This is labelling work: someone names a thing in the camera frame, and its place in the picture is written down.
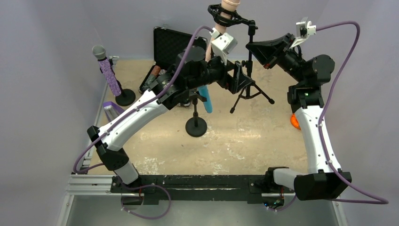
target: gray microphone foam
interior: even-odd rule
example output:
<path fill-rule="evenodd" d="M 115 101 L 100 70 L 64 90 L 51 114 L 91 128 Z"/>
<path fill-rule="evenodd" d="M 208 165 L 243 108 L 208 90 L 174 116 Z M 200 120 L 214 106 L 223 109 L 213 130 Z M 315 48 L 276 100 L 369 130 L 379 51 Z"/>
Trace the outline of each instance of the gray microphone foam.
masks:
<path fill-rule="evenodd" d="M 93 50 L 93 55 L 99 60 L 103 60 L 107 57 L 107 55 L 105 54 L 104 46 L 102 45 L 93 46 L 92 50 Z"/>

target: blue tube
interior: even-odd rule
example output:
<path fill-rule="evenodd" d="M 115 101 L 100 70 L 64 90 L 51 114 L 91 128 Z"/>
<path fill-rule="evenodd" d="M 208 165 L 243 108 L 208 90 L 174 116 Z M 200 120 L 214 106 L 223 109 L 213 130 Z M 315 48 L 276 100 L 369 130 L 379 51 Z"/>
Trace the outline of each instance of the blue tube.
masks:
<path fill-rule="evenodd" d="M 198 92 L 201 96 L 203 96 L 207 99 L 207 101 L 204 102 L 205 110 L 208 113 L 212 113 L 212 102 L 211 102 L 211 97 L 209 96 L 208 87 L 206 85 L 198 87 Z"/>

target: peach colored tube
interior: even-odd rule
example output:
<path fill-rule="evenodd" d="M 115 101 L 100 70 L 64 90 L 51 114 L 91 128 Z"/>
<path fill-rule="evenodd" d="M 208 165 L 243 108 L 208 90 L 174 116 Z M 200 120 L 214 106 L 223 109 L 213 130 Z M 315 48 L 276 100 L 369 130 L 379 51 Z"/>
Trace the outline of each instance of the peach colored tube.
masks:
<path fill-rule="evenodd" d="M 239 4 L 240 4 L 240 0 L 222 0 L 222 7 L 231 12 L 234 12 L 237 9 Z M 225 18 L 229 18 L 229 19 L 231 18 L 231 16 L 226 13 L 221 13 L 220 15 Z M 215 28 L 221 34 L 226 32 L 226 27 L 223 27 L 221 25 L 215 24 Z M 211 41 L 209 42 L 209 45 L 207 48 L 207 54 L 205 56 L 205 60 L 207 62 L 211 59 Z"/>

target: case lid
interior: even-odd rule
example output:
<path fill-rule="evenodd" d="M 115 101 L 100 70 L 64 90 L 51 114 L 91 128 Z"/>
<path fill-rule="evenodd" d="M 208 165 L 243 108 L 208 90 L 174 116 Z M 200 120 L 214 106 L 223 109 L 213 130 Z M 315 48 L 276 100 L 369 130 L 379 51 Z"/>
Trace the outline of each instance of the case lid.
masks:
<path fill-rule="evenodd" d="M 164 27 L 154 28 L 154 61 L 162 69 L 176 63 L 176 56 L 183 52 L 190 42 L 192 34 L 170 30 Z M 207 49 L 207 39 L 197 37 L 193 43 Z"/>

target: gray wall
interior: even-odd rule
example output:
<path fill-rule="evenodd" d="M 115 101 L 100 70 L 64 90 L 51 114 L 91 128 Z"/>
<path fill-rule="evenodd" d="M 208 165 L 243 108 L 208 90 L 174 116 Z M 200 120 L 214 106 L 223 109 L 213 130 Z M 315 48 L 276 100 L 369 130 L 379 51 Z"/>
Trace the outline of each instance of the gray wall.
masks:
<path fill-rule="evenodd" d="M 53 226 L 104 79 L 80 0 L 0 1 L 0 225 Z"/>
<path fill-rule="evenodd" d="M 389 199 L 389 205 L 344 203 L 350 225 L 396 225 L 398 217 L 399 41 L 397 0 L 329 1 L 318 26 L 355 20 L 360 40 L 335 87 L 326 115 L 331 143 L 354 184 Z M 353 25 L 318 32 L 306 42 L 307 57 L 328 54 L 334 76 L 355 37 Z M 329 85 L 324 87 L 327 98 Z M 344 198 L 367 199 L 348 188 Z"/>
<path fill-rule="evenodd" d="M 170 29 L 192 33 L 201 26 L 214 26 L 207 12 L 210 4 L 220 0 L 85 0 L 83 4 L 92 19 L 105 47 L 112 54 L 124 58 L 153 59 L 152 29 L 168 24 Z M 278 38 L 287 32 L 295 32 L 295 23 L 303 16 L 317 20 L 328 0 L 243 0 L 238 12 L 256 21 L 259 30 L 255 40 Z M 248 55 L 247 26 L 228 29 L 239 42 L 230 54 L 232 58 Z M 203 31 L 200 35 L 209 38 Z"/>

